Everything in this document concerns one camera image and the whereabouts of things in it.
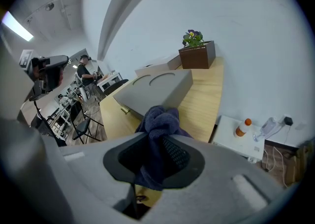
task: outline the ceiling fixture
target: ceiling fixture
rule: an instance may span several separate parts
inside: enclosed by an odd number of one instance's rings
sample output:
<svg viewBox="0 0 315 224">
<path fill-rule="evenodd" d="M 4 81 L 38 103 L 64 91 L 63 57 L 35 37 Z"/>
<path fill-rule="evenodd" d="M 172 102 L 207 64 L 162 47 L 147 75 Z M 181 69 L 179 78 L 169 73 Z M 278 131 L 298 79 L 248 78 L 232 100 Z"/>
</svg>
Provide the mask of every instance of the ceiling fixture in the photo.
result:
<svg viewBox="0 0 315 224">
<path fill-rule="evenodd" d="M 46 5 L 45 10 L 46 11 L 51 11 L 55 7 L 54 3 L 49 3 Z"/>
<path fill-rule="evenodd" d="M 6 12 L 2 22 L 26 41 L 30 41 L 33 38 L 33 35 L 30 34 L 22 25 L 20 25 L 20 23 L 16 21 L 10 12 Z"/>
</svg>

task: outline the orange bottle cap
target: orange bottle cap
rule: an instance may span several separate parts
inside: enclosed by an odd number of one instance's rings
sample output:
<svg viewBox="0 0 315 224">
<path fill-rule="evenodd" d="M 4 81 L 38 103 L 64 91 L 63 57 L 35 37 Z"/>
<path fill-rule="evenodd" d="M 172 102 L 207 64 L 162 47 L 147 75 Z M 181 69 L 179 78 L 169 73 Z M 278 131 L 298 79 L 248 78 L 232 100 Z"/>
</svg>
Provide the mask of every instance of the orange bottle cap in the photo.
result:
<svg viewBox="0 0 315 224">
<path fill-rule="evenodd" d="M 252 124 L 251 119 L 247 118 L 247 119 L 245 120 L 245 124 L 246 124 L 247 126 L 251 125 L 251 124 Z"/>
</svg>

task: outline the man in black shirt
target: man in black shirt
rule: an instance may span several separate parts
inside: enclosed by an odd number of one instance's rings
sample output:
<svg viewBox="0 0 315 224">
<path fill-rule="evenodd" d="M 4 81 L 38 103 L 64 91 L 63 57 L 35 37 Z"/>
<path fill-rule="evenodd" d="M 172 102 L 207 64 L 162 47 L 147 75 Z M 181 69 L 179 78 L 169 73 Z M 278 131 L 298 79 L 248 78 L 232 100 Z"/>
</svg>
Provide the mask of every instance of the man in black shirt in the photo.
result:
<svg viewBox="0 0 315 224">
<path fill-rule="evenodd" d="M 91 95 L 96 96 L 99 101 L 103 100 L 106 95 L 103 94 L 101 89 L 94 84 L 94 79 L 96 78 L 96 74 L 90 74 L 90 72 L 85 68 L 85 66 L 89 63 L 89 57 L 87 55 L 82 55 L 80 58 L 80 63 L 77 68 L 77 73 L 80 78 L 82 78 L 82 84 L 85 86 Z M 106 79 L 108 74 L 98 80 L 98 82 Z"/>
</svg>

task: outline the white strip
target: white strip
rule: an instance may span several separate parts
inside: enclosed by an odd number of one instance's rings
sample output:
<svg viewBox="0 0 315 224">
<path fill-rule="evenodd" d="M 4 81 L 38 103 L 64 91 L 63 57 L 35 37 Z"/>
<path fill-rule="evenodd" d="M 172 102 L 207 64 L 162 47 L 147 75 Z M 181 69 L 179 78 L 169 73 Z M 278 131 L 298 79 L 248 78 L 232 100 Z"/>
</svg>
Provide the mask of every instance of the white strip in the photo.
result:
<svg viewBox="0 0 315 224">
<path fill-rule="evenodd" d="M 232 179 L 239 192 L 248 201 L 249 205 L 255 211 L 259 211 L 267 206 L 267 201 L 257 192 L 257 190 L 244 178 L 243 175 L 236 175 Z"/>
<path fill-rule="evenodd" d="M 82 158 L 82 157 L 85 157 L 84 153 L 83 152 L 78 152 L 78 153 L 74 153 L 74 154 L 71 154 L 71 155 L 64 156 L 64 159 L 67 162 L 69 162 L 69 161 L 72 161 L 72 160 L 75 160 L 75 159 L 79 159 L 79 158 Z"/>
<path fill-rule="evenodd" d="M 30 41 L 33 38 L 33 35 L 30 34 L 22 25 L 20 25 L 20 23 L 16 21 L 10 12 L 6 12 L 2 22 L 26 41 Z"/>
</svg>

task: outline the plastic bottle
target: plastic bottle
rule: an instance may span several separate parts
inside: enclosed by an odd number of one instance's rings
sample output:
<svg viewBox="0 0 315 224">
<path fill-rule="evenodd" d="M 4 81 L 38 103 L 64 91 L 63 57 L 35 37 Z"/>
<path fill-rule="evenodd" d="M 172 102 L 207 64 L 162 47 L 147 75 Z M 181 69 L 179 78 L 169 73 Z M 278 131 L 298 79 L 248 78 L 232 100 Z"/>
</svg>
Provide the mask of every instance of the plastic bottle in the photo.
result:
<svg viewBox="0 0 315 224">
<path fill-rule="evenodd" d="M 265 124 L 261 127 L 260 133 L 253 136 L 256 142 L 262 139 L 266 139 L 266 136 L 277 126 L 277 120 L 274 117 L 270 117 Z"/>
<path fill-rule="evenodd" d="M 234 131 L 235 137 L 241 137 L 246 134 L 246 132 L 250 129 L 250 125 L 252 124 L 251 119 L 247 118 L 244 122 L 242 122 Z"/>
</svg>

